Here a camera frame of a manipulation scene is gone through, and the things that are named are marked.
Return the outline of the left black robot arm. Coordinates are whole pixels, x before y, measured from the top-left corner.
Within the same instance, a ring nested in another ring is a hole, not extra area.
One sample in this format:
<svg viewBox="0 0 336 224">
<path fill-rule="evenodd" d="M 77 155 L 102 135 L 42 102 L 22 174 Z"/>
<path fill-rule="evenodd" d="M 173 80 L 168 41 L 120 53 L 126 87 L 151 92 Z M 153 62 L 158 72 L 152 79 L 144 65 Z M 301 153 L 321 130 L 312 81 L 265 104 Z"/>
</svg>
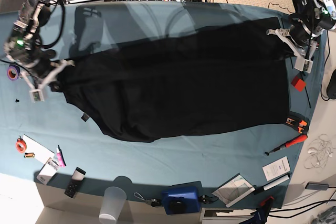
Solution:
<svg viewBox="0 0 336 224">
<path fill-rule="evenodd" d="M 333 0 L 292 0 L 295 12 L 289 15 L 291 27 L 267 30 L 286 43 L 296 56 L 295 69 L 310 73 L 318 38 L 324 31 L 335 30 Z"/>
</svg>

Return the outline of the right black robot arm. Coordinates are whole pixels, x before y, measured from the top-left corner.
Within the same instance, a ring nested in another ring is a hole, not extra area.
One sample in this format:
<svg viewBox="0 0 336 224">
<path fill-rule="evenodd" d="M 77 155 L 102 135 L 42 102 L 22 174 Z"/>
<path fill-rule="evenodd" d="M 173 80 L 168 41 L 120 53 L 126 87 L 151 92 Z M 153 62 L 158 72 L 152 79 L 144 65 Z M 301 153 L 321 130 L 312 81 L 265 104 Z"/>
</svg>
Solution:
<svg viewBox="0 0 336 224">
<path fill-rule="evenodd" d="M 43 44 L 40 28 L 47 24 L 52 4 L 61 7 L 60 33 L 54 42 Z M 7 76 L 11 80 L 24 79 L 29 86 L 30 99 L 41 102 L 47 99 L 47 87 L 58 90 L 57 76 L 72 60 L 52 61 L 56 56 L 53 46 L 60 40 L 65 24 L 65 6 L 62 0 L 25 0 L 13 24 L 12 32 L 4 43 Z"/>
</svg>

